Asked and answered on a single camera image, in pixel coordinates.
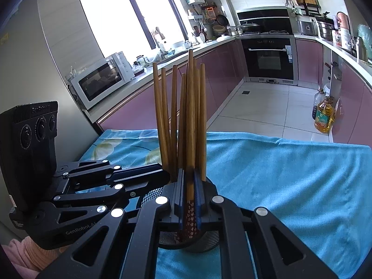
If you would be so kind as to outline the pink sleeve forearm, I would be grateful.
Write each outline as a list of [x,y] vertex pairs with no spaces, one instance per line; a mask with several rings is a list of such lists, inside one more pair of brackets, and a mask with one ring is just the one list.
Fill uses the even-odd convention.
[[46,250],[27,236],[22,241],[12,239],[8,245],[2,245],[2,248],[15,267],[21,268],[22,271],[29,269],[33,272],[41,272],[65,252],[69,246]]

